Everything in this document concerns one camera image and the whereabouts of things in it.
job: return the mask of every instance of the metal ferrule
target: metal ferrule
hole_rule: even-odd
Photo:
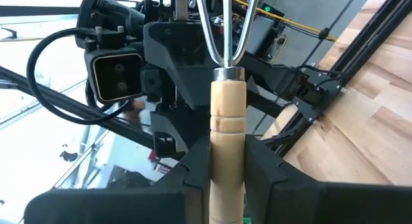
[[[216,68],[213,71],[214,81],[236,80],[245,81],[245,69],[241,66]]]

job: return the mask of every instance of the wooden floor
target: wooden floor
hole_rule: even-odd
[[[329,69],[385,0],[368,0],[325,58]],[[412,185],[412,14],[392,33],[285,159],[333,182]],[[286,108],[264,137],[297,111]]]

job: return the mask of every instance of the wooden stick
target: wooden stick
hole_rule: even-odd
[[[243,223],[246,89],[241,67],[218,68],[211,89],[209,223]]]

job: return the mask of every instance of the wooden dowel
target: wooden dowel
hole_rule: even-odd
[[[246,89],[241,80],[212,83],[210,224],[243,223]]]

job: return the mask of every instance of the wooden handle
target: wooden handle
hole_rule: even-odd
[[[212,82],[209,223],[243,223],[246,82]]]

